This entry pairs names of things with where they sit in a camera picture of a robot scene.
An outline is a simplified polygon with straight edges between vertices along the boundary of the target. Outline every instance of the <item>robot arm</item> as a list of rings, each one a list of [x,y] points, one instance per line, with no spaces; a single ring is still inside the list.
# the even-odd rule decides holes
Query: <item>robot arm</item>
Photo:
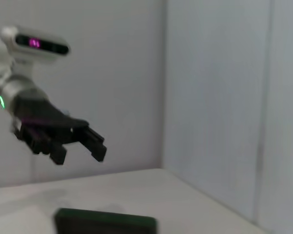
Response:
[[[64,115],[35,85],[34,62],[53,63],[69,54],[66,41],[54,35],[21,27],[4,27],[0,46],[0,104],[13,118],[12,131],[34,154],[50,154],[63,165],[64,144],[80,142],[99,162],[106,147],[104,138],[89,128],[85,120]]]

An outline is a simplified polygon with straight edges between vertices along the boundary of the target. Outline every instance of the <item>white wall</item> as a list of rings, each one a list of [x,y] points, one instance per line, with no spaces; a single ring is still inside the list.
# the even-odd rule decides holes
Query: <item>white wall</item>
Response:
[[[268,0],[169,0],[164,167],[252,218]]]
[[[293,234],[293,0],[276,0],[259,224]]]
[[[67,147],[62,167],[33,159],[0,110],[0,186],[159,166],[163,10],[163,0],[0,0],[0,27],[36,27],[70,43],[72,55],[38,66],[34,80],[108,148],[103,164],[79,145]]]

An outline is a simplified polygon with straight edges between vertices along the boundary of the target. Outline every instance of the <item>white table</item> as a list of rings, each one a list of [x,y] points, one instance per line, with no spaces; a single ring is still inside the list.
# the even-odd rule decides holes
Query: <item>white table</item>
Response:
[[[161,169],[0,188],[0,234],[53,234],[60,207],[152,216],[160,234],[264,234]]]

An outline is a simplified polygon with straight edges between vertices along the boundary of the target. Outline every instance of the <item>pink light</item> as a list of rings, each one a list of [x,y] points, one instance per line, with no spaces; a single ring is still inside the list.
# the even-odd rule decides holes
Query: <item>pink light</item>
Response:
[[[35,47],[35,48],[40,48],[40,41],[34,38],[29,39],[29,46],[30,47]]]

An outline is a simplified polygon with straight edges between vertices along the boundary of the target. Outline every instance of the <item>green object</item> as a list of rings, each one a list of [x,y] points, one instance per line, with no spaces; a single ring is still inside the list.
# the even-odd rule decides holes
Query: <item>green object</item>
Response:
[[[1,104],[2,108],[4,109],[5,108],[4,101],[3,101],[3,98],[1,96],[0,96],[0,104]]]
[[[60,209],[54,217],[58,234],[157,234],[155,218],[75,209]]]

